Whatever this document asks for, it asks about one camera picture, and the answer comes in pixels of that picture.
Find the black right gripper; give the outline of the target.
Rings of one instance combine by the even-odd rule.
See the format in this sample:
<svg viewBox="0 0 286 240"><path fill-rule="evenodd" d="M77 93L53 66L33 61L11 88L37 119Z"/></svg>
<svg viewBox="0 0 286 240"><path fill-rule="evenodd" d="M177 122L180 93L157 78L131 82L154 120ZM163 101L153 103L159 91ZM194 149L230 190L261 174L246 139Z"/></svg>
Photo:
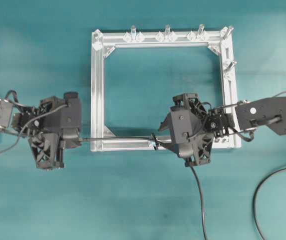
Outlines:
<svg viewBox="0 0 286 240"><path fill-rule="evenodd" d="M183 93L173 97L174 106L184 106L191 110L201 120L201 126L195 134L188 137L195 147L194 154L189 158L182 158L186 167L194 167L210 163L210 154L215 138L228 136L228 128L235 126L233 117L230 113L225 113L222 108L211 108L208 102L199 100L196 93ZM171 113L167 113L165 119L160 123L159 132L170 130L172 126ZM162 142L161 146L178 157L179 146L172 142Z"/></svg>

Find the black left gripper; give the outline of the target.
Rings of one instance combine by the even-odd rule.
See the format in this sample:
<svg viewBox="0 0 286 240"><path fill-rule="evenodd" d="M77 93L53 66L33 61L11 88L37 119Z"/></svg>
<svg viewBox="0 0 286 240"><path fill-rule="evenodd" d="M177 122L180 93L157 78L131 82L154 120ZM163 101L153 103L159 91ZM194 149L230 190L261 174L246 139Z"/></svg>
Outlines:
<svg viewBox="0 0 286 240"><path fill-rule="evenodd" d="M39 107L21 107L17 116L17 131L31 119L49 113L54 109L65 105L65 100L55 96L40 101ZM60 147L61 110L57 110L47 116L32 121L23 131L28 137L36 167L43 170L63 168L63 149Z"/></svg>

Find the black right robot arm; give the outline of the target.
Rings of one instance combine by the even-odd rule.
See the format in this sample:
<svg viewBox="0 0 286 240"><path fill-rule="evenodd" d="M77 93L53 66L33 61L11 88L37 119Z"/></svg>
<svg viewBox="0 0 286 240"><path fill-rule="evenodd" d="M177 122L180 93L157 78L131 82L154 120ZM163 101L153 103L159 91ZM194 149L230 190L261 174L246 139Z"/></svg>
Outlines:
<svg viewBox="0 0 286 240"><path fill-rule="evenodd" d="M170 143L155 142L184 159L186 167L210 163L214 139L236 134L250 142L259 126L268 126L276 134L286 135L286 96L274 96L231 106L234 113L226 112L227 105L205 109L196 93L183 93L173 97L159 131L170 131Z"/></svg>

